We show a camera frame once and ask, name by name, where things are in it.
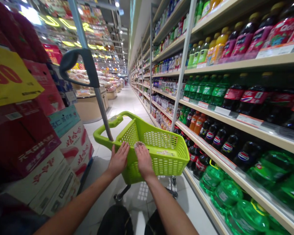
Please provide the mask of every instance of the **shopping basket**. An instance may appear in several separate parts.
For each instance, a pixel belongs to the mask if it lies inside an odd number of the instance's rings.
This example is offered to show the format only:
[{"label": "shopping basket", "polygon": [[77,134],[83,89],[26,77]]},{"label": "shopping basket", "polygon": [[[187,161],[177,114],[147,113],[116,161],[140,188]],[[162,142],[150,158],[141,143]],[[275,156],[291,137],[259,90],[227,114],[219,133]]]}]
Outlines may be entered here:
[{"label": "shopping basket", "polygon": [[114,128],[123,121],[123,116],[132,120],[120,132],[115,141],[101,135],[105,131],[102,125],[94,132],[95,141],[106,146],[110,150],[113,144],[116,151],[122,142],[129,142],[130,150],[127,156],[127,167],[122,172],[126,184],[131,185],[144,181],[138,170],[138,162],[134,150],[134,144],[141,141],[149,150],[155,174],[161,176],[181,175],[189,162],[189,153],[182,136],[154,127],[138,116],[124,111],[108,120],[109,127]]}]

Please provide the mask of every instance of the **yellow price sign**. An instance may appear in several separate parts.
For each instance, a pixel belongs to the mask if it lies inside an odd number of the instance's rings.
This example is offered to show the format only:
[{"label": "yellow price sign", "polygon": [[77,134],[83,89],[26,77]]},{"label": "yellow price sign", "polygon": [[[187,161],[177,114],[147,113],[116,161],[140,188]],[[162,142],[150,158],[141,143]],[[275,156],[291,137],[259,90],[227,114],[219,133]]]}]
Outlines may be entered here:
[{"label": "yellow price sign", "polygon": [[43,91],[19,55],[0,47],[0,106],[34,99]]}]

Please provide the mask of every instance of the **white floor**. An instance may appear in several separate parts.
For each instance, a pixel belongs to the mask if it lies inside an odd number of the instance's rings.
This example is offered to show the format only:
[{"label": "white floor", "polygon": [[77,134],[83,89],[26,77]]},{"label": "white floor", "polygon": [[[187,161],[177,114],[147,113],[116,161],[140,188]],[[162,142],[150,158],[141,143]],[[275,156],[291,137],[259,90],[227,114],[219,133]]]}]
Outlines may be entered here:
[{"label": "white floor", "polygon": [[[147,123],[153,125],[148,113],[129,85],[123,88],[117,95],[118,96],[116,99],[109,101],[110,108],[107,112],[108,118],[119,114],[122,111],[129,111],[141,117]],[[129,123],[129,121],[130,118],[126,117],[116,128],[112,128],[112,136],[116,138],[116,136]],[[83,189],[86,189],[88,186],[90,186],[106,170],[111,158],[111,151],[105,146],[96,143],[92,135],[93,132],[101,125],[103,125],[102,120],[91,124],[85,124],[89,138],[95,149],[93,156],[96,157],[94,158],[94,162]],[[159,180],[165,187],[171,187],[169,177],[159,176]],[[188,184],[185,177],[183,175],[177,176],[176,181],[177,185],[176,187],[173,187],[173,190],[176,190],[179,194],[177,201],[189,216],[198,233],[201,235],[218,234],[207,217],[201,204],[199,203],[196,195],[193,193],[193,190],[190,188],[190,185]],[[118,176],[96,201],[76,231],[76,234],[97,234],[97,230],[105,212],[110,206],[115,204],[113,195],[120,193],[125,186],[126,185],[122,176]],[[141,182],[132,185],[130,190],[123,197],[123,205],[131,214],[135,234],[144,234],[145,225],[149,217],[156,209],[153,197],[149,192],[146,183]]]}]

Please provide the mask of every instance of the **hand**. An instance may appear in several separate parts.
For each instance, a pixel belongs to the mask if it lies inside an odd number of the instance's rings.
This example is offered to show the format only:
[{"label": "hand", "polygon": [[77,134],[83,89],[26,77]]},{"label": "hand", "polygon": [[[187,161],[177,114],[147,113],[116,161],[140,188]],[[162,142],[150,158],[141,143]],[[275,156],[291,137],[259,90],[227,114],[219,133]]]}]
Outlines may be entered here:
[{"label": "hand", "polygon": [[123,142],[117,153],[115,153],[115,145],[112,146],[112,155],[107,171],[113,178],[116,178],[125,169],[129,150],[128,142]]},{"label": "hand", "polygon": [[138,169],[144,180],[155,176],[151,157],[146,146],[140,145],[136,147],[135,152],[138,159]]}]

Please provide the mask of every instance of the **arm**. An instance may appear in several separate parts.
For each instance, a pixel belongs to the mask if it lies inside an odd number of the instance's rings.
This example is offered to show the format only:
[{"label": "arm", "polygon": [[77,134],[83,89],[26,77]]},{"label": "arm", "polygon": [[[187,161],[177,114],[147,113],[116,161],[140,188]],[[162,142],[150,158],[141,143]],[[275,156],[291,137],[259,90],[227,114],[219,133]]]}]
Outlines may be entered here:
[{"label": "arm", "polygon": [[153,171],[148,149],[145,146],[139,146],[135,149],[135,151],[138,159],[139,171],[151,191],[167,234],[198,235],[198,232],[183,209],[159,182]]},{"label": "arm", "polygon": [[113,145],[108,169],[90,187],[40,227],[35,235],[73,234],[102,192],[125,169],[129,148],[129,144],[124,142],[118,152],[115,153],[115,146]]}]

